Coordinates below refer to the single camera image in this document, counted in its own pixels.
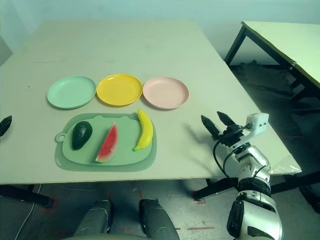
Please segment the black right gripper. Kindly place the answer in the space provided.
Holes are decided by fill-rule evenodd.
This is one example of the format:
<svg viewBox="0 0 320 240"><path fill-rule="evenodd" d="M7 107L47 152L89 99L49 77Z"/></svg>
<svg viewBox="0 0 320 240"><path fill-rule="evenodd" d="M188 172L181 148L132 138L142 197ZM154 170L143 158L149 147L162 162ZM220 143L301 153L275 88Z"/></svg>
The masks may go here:
<svg viewBox="0 0 320 240"><path fill-rule="evenodd" d="M240 141L240 137L243 136L243 130L247 126L237 125L227 114L217 111L217 115L221 122L226 126L226 129L220 133L215 124L206 116L201 115L201 121L204 127L209 131L212 137L216 137L216 144L222 144L227 147L231 147Z"/></svg>

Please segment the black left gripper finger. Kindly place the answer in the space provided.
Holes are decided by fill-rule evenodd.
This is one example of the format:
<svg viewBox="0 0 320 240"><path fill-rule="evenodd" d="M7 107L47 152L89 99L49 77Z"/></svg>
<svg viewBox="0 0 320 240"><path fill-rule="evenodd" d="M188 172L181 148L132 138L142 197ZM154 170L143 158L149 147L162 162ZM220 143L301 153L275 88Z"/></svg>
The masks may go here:
<svg viewBox="0 0 320 240"><path fill-rule="evenodd" d="M5 117L1 122L0 122L0 137L2 137L9 127L11 126L12 123L12 116L7 116Z"/></svg>

